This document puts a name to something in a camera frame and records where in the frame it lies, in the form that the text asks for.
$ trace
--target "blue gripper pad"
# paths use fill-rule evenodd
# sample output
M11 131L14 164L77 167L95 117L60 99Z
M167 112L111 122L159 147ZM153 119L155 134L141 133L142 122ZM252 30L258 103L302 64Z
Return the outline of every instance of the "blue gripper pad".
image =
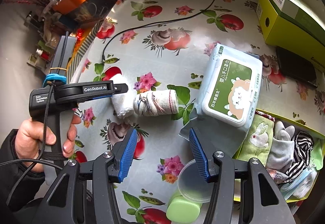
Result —
M190 138L190 146L196 162L196 166L198 167L200 175L207 182L210 178L210 174L208 170L208 159L205 156L203 149L200 145L200 142L193 129L190 129L189 138Z
M126 144L126 147L124 149L124 153L120 159L120 171L118 174L118 180L120 182L123 182L124 178L127 177L127 174L129 172L132 160L133 160L133 155L135 151L135 147L137 145L137 139L138 139L138 133L137 130L134 129L128 143Z

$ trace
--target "transparent round container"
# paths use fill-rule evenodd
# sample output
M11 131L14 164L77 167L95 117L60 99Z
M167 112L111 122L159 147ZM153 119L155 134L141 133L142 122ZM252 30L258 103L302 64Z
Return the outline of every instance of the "transparent round container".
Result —
M210 201L213 183L207 183L200 176L195 160L188 162L181 170L177 180L178 190L183 197L196 203Z

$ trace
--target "white rabbit embroidery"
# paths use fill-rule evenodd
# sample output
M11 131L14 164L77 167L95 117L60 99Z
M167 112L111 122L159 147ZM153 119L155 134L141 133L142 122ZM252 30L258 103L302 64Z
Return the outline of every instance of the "white rabbit embroidery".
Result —
M262 122L259 124L256 128L256 131L250 136L249 141L258 148L265 148L269 146L268 140L269 136L266 133L266 130L268 129L267 124L264 124Z

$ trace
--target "black cable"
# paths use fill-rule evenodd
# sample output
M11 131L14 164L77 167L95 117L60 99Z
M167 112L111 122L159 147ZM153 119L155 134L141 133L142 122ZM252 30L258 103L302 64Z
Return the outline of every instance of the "black cable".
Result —
M51 166L51 167L54 167L56 169L59 169L59 170L62 170L62 167L56 165L56 164L53 164L51 162L47 162L47 161L43 161L43 160L39 160L39 159L17 159L17 160L12 160L12 161L8 161L8 162L3 162L3 163L0 163L0 167L2 166L6 166L6 165L10 165L10 164L15 164L15 163L19 163L19 162L34 162L34 163L41 163L41 164L44 164L44 165L47 165L47 166Z
M63 47L62 47L62 51L61 51L61 54L60 54L60 60L59 60L59 64L58 64L58 67L61 67L62 65L62 61L63 61L63 58L64 58L64 52L65 52L65 49L66 49L66 46L67 46L67 42L68 42L68 36L69 36L69 32L66 31L65 33L65 38L64 38L64 42L63 42ZM38 160L40 161L44 151L45 151L45 145L46 145L46 131L47 131L47 123L48 123L48 109L50 107L50 101L51 101L51 96L52 96L52 93L53 93L53 89L54 89L54 83L51 84L51 87L50 87L50 90L48 91L48 100L46 102L46 107L45 107L45 113L44 113L44 126L43 126L43 142L42 142L42 149L38 155L38 157L35 159L35 160ZM12 195L14 194L17 186L19 185L19 183L23 180L23 178L26 176L26 174L33 169L33 167L36 165L37 163L32 163L27 169L26 171L22 174L22 176L17 180L17 182L14 184L14 186L12 187L9 195L8 195L8 198L7 198L7 201L6 201L6 204L9 205L10 203L10 200L12 198Z
M138 27L134 27L134 28L129 28L129 29L126 29L126 30L123 30L117 34L115 34L109 41L108 43L106 44L105 48L103 49L103 53L102 53L102 59L103 59L103 62L105 61L105 55L104 55L104 52L107 48L107 46L110 44L110 42L118 35L122 34L122 33L125 33L127 31L130 31L130 30L135 30L135 29L140 29L140 28L146 28L146 27L150 27L150 26L155 26L155 25L159 25L159 24L167 24L167 23L172 23L172 22L177 22L177 21L182 21L182 20L186 20L186 19L190 19L190 18L193 18L193 17L196 17L200 14L202 14L204 11L206 11L207 9L209 9L209 7L211 7L213 5L215 0L212 0L211 4L206 7L205 9L203 9L202 11L192 15L192 16L189 16L189 17L185 17L185 18L178 18L178 19L173 19L173 20L166 20L166 21L157 21L157 22L153 22L153 23L149 23L149 24L146 24L146 25L143 25L143 26L138 26Z

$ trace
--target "black smartphone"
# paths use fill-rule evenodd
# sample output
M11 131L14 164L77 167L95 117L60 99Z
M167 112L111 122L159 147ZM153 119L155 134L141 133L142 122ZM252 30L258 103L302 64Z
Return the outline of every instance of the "black smartphone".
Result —
M276 47L280 72L288 77L317 88L317 77L312 63L305 58L281 47Z

